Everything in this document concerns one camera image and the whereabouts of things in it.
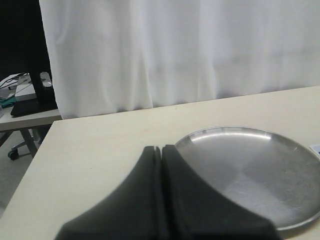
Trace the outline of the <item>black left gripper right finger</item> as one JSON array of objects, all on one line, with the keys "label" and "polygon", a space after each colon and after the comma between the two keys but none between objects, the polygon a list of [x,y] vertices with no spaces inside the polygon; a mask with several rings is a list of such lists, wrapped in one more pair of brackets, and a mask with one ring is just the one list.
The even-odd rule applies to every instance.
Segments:
[{"label": "black left gripper right finger", "polygon": [[206,183],[173,145],[162,149],[162,188],[173,240],[279,240],[270,220]]}]

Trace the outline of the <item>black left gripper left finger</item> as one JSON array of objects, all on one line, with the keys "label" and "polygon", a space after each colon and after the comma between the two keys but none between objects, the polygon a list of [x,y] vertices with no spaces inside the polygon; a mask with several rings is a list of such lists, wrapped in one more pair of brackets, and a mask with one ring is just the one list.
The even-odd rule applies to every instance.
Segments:
[{"label": "black left gripper left finger", "polygon": [[160,149],[145,147],[126,179],[97,205],[65,223],[56,239],[167,239]]}]

